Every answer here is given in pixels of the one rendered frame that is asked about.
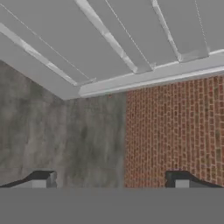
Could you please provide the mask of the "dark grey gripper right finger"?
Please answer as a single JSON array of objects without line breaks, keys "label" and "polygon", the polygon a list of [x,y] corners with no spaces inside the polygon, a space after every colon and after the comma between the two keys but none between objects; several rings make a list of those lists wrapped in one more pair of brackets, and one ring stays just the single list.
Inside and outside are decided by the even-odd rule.
[{"label": "dark grey gripper right finger", "polygon": [[221,188],[221,185],[207,182],[193,176],[189,171],[167,171],[165,173],[166,188]]}]

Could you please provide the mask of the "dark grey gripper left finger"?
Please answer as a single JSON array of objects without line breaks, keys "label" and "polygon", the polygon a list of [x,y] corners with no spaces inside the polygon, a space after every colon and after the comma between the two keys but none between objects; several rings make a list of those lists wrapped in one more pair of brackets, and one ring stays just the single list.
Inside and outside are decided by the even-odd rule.
[{"label": "dark grey gripper left finger", "polygon": [[0,185],[0,188],[56,188],[56,171],[33,171],[25,178]]}]

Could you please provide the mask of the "pale grey base strip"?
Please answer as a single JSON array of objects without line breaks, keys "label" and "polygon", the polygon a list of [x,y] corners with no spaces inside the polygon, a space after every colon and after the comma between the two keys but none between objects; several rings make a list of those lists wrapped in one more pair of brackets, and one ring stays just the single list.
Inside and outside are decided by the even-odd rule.
[{"label": "pale grey base strip", "polygon": [[204,59],[175,62],[158,66],[148,73],[129,73],[78,86],[47,59],[26,51],[3,34],[0,34],[0,60],[63,100],[125,92],[224,73],[224,50],[220,50]]}]

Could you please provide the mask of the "grey door panel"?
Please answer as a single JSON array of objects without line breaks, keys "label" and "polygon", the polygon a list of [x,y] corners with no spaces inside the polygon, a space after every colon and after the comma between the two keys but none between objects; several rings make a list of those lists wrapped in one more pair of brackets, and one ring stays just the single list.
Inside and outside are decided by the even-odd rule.
[{"label": "grey door panel", "polygon": [[0,23],[16,33],[23,41],[49,59],[59,69],[68,74],[77,82],[87,81],[88,78],[77,66],[55,51],[35,31],[18,19],[9,9],[0,2]]},{"label": "grey door panel", "polygon": [[133,73],[74,0],[0,0],[19,20],[88,78]]},{"label": "grey door panel", "polygon": [[199,16],[212,52],[224,50],[224,0],[196,0]]},{"label": "grey door panel", "polygon": [[151,64],[159,67],[179,62],[151,0],[108,0],[108,3]]}]

